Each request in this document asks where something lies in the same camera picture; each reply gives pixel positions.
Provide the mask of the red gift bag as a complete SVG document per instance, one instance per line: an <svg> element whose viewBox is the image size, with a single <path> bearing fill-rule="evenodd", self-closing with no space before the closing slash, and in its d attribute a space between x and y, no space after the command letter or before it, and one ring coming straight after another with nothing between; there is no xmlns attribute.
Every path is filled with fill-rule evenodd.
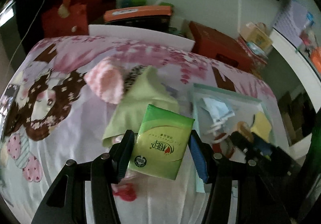
<svg viewBox="0 0 321 224"><path fill-rule="evenodd" d="M116 0L62 0L42 15L46 38L88 35L89 25L104 24L104 14L116 9Z"/></svg>

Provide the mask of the black white leopard scrunchie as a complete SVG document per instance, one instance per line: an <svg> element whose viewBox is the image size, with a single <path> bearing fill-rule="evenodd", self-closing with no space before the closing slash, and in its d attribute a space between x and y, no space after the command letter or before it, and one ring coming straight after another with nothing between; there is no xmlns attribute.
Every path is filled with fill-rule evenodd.
<svg viewBox="0 0 321 224"><path fill-rule="evenodd" d="M140 75L142 75L146 69L146 66L137 65L129 71L129 73L124 78L124 94L128 92L128 90L132 87L137 78Z"/></svg>

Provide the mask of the red tape roll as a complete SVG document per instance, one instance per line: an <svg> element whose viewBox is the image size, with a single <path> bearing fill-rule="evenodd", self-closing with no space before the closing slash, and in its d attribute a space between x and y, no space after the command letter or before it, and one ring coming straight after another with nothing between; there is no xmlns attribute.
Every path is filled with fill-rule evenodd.
<svg viewBox="0 0 321 224"><path fill-rule="evenodd" d="M233 153L235 152L235 146L233 145L232 141L230 140L230 136L227 133L219 134L213 141L212 141L212 150L215 153L221 153L226 158L231 158Z"/></svg>

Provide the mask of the lavender perforated basket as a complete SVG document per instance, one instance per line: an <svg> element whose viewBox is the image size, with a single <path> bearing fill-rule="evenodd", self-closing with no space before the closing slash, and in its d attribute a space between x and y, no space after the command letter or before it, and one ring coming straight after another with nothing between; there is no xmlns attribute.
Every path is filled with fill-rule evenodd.
<svg viewBox="0 0 321 224"><path fill-rule="evenodd" d="M302 44L302 31L312 19L307 8L295 0L290 0L276 15L273 29L297 48Z"/></svg>

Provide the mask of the white curved desk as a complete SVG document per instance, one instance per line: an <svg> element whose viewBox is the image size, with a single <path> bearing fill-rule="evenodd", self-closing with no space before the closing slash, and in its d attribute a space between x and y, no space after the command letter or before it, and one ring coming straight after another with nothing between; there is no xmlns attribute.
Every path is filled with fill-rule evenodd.
<svg viewBox="0 0 321 224"><path fill-rule="evenodd" d="M283 57L300 80L316 112L320 110L320 75L311 61L301 54L282 34L275 29L270 32L273 48Z"/></svg>

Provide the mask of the light blue face mask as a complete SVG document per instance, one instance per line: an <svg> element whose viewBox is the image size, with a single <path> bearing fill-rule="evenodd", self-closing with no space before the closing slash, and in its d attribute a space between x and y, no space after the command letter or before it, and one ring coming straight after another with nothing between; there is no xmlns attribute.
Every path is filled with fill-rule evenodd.
<svg viewBox="0 0 321 224"><path fill-rule="evenodd" d="M229 118L235 116L232 107L215 98L203 97L204 109L208 111L214 123L227 121Z"/></svg>

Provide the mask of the red cardboard box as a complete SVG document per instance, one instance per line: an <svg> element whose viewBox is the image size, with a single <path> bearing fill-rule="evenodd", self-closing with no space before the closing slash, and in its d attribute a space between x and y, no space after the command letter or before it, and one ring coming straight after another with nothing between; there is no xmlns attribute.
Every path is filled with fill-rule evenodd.
<svg viewBox="0 0 321 224"><path fill-rule="evenodd" d="M189 23L189 30L195 41L193 53L223 62L244 72L251 71L253 61L235 39L194 21Z"/></svg>

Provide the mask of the round tan pouch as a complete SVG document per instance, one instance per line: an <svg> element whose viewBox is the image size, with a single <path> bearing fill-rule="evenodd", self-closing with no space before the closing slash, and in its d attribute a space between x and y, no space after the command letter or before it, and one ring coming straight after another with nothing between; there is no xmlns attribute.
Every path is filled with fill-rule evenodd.
<svg viewBox="0 0 321 224"><path fill-rule="evenodd" d="M249 142L254 141L254 136L250 130L249 125L244 121L239 121L232 129L232 132L239 132Z"/></svg>

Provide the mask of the pink cream scrunchie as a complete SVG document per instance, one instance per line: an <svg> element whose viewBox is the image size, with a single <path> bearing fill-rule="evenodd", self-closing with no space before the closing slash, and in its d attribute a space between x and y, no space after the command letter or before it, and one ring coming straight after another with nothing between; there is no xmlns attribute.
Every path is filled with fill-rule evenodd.
<svg viewBox="0 0 321 224"><path fill-rule="evenodd" d="M112 146L116 145L117 143L128 143L129 140L131 139L131 135L130 134L121 134L121 135L118 135L118 136L114 136L111 138L111 143L112 143Z"/></svg>

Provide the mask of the pink cartoon print bedsheet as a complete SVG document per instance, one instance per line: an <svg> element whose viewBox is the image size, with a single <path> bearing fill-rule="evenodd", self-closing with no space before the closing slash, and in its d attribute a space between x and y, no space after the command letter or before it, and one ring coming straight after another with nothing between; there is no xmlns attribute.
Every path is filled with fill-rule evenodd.
<svg viewBox="0 0 321 224"><path fill-rule="evenodd" d="M267 108L275 142L288 150L276 97L250 73L179 49L103 36L39 41L11 79L20 87L11 116L16 125L1 144L1 195L20 223L31 223L48 188L68 159L79 163L105 151L103 134L115 110L94 94L84 75L105 57L124 71L153 66L158 80L190 116L195 83L260 99Z"/></svg>

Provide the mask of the pink white fuzzy cloth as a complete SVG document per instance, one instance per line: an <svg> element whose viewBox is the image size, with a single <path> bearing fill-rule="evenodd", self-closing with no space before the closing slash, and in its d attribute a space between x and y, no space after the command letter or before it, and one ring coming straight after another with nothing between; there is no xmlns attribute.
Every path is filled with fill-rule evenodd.
<svg viewBox="0 0 321 224"><path fill-rule="evenodd" d="M116 59L105 57L84 76L86 84L101 100L118 104L124 94L124 69Z"/></svg>

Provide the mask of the light green cloth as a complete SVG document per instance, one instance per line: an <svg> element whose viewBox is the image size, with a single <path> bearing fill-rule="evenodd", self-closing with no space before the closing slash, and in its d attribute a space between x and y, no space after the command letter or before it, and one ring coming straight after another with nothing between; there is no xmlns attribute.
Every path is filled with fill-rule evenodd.
<svg viewBox="0 0 321 224"><path fill-rule="evenodd" d="M138 133L148 105L179 113L179 104L158 79L157 69L143 69L121 102L117 105L102 137L102 145L111 147L112 138L123 135L126 130Z"/></svg>

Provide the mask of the blue wet wipes pack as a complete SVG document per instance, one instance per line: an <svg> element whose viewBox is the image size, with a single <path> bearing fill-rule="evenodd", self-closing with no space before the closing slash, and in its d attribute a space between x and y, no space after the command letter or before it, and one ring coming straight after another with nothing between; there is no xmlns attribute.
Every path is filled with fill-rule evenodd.
<svg viewBox="0 0 321 224"><path fill-rule="evenodd" d="M266 57L266 53L253 42L246 42L247 47L257 56Z"/></svg>

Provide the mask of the white foam board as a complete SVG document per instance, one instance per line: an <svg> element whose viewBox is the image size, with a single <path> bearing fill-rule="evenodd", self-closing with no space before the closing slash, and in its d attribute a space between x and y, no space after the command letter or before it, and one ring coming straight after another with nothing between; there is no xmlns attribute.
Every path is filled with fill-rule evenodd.
<svg viewBox="0 0 321 224"><path fill-rule="evenodd" d="M90 24L89 35L114 36L129 40L145 41L148 43L177 48L187 52L191 52L195 44L193 40L168 33L118 25Z"/></svg>

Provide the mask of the yellow sponge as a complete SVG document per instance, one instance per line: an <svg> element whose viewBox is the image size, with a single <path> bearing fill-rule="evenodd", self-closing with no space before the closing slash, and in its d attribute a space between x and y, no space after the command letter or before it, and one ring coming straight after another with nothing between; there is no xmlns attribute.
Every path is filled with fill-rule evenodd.
<svg viewBox="0 0 321 224"><path fill-rule="evenodd" d="M265 142L269 143L269 136L272 130L272 126L263 112L258 112L254 115L254 122L250 127L250 131Z"/></svg>

